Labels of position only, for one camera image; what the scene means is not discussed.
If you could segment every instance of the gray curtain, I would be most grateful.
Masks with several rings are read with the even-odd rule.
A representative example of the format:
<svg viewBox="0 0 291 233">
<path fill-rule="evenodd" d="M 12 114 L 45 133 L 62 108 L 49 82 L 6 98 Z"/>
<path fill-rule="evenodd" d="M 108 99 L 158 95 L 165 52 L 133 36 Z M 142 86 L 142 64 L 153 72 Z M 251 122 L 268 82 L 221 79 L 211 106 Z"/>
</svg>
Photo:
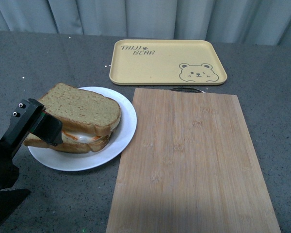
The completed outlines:
<svg viewBox="0 0 291 233">
<path fill-rule="evenodd" d="M 0 0 L 0 30 L 291 47 L 291 0 Z"/>
</svg>

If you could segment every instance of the sandwich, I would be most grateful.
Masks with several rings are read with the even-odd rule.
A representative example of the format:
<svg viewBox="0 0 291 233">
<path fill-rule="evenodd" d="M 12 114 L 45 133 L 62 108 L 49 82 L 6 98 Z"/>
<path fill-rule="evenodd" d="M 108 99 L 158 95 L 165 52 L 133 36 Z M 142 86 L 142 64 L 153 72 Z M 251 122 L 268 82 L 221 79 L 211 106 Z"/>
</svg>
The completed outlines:
<svg viewBox="0 0 291 233">
<path fill-rule="evenodd" d="M 64 83 L 56 84 L 38 101 L 63 123 L 63 143 L 54 147 L 30 133 L 23 142 L 25 146 L 69 153 L 97 152 L 108 144 L 121 118 L 115 100 Z"/>
</svg>

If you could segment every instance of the plastic tray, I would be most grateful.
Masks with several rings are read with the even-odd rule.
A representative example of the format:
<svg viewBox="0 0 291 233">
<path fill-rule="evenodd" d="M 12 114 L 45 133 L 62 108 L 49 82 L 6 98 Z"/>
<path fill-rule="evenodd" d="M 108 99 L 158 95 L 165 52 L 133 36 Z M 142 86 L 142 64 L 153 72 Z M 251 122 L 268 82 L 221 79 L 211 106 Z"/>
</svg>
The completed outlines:
<svg viewBox="0 0 291 233">
<path fill-rule="evenodd" d="M 227 74 L 204 40 L 120 40 L 110 79 L 118 85 L 219 85 Z"/>
</svg>

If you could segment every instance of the bamboo cutting board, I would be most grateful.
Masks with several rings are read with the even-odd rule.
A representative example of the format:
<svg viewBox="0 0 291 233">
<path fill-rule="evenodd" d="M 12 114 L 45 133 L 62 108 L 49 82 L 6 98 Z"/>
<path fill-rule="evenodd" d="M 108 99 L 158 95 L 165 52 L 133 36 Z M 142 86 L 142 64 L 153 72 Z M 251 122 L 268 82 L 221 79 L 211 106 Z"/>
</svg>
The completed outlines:
<svg viewBox="0 0 291 233">
<path fill-rule="evenodd" d="M 108 233 L 279 233 L 237 96 L 139 89 Z"/>
</svg>

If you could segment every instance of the speckled countertop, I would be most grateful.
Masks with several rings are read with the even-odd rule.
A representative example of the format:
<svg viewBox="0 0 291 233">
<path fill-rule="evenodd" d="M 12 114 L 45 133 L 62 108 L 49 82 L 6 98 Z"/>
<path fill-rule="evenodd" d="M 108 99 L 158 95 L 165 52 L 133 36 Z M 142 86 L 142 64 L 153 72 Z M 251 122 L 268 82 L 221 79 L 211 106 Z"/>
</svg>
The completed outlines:
<svg viewBox="0 0 291 233">
<path fill-rule="evenodd" d="M 109 79 L 120 37 L 0 31 L 0 138 L 21 99 L 38 99 L 58 82 L 101 86 L 132 101 L 136 86 Z M 237 95 L 283 233 L 291 233 L 291 49 L 213 43 L 228 75 L 220 86 L 199 89 Z M 170 89 L 170 86 L 148 86 Z M 105 232 L 120 155 L 85 171 L 44 166 L 25 146 L 13 189 L 32 193 L 0 227 L 0 233 Z"/>
</svg>

